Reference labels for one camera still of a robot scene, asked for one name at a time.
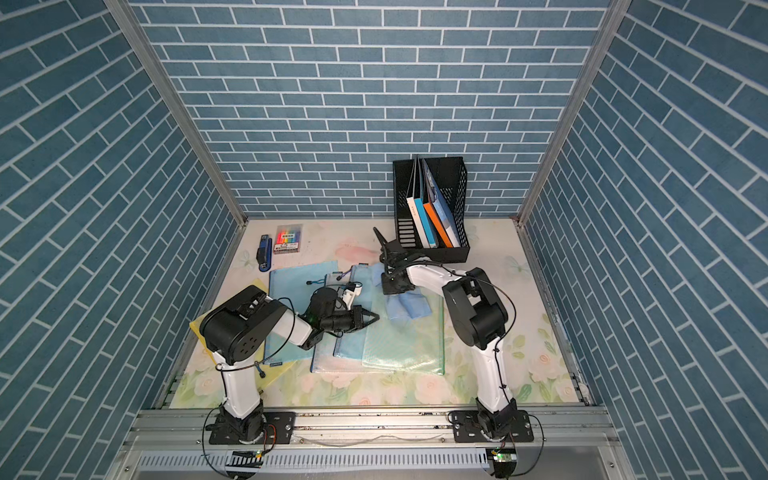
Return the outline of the green mesh document bag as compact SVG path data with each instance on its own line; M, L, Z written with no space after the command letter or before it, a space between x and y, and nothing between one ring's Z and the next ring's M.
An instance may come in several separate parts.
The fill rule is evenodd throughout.
M443 299L425 288L419 290L432 309L429 317L404 325L386 314L367 327L363 365L381 370L442 375L445 371Z

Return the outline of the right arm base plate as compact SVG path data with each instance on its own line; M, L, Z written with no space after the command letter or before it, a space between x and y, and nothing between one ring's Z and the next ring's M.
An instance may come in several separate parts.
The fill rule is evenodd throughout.
M490 415L477 410L454 410L447 415L456 443L531 443L535 436L528 413Z

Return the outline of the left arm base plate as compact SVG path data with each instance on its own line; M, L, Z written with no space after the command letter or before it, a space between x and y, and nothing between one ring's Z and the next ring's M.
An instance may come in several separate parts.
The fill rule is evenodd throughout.
M210 433L208 442L211 445L265 443L271 447L290 443L295 420L296 414L291 411L256 411L245 419L239 419L222 410L205 430Z

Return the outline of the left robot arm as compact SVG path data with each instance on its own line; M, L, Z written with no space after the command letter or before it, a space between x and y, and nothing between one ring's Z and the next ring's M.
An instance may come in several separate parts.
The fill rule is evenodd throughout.
M284 345L309 350L326 335L340 337L377 322L377 313L355 303L361 291L355 283L318 288L299 313L288 298L275 299L248 286L206 314L199 332L222 374L224 411L244 420L262 407L253 370L256 352L269 335L280 336Z

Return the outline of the light blue cleaning cloth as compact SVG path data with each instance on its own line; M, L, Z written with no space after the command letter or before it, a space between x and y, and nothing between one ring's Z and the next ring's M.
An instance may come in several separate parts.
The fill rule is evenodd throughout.
M427 298L419 290L385 295L381 279L383 273L384 266L381 263L371 266L374 307L377 313L383 311L390 321L402 325L432 314Z

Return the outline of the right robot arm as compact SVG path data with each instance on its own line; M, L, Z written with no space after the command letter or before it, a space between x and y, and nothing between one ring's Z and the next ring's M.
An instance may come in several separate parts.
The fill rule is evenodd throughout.
M506 382L501 347L511 325L499 291L484 270L455 270L415 251L398 240L388 241L374 228L381 246L381 285L386 295L426 289L442 296L455 333L471 348L478 392L478 417L493 424L508 423L517 404Z

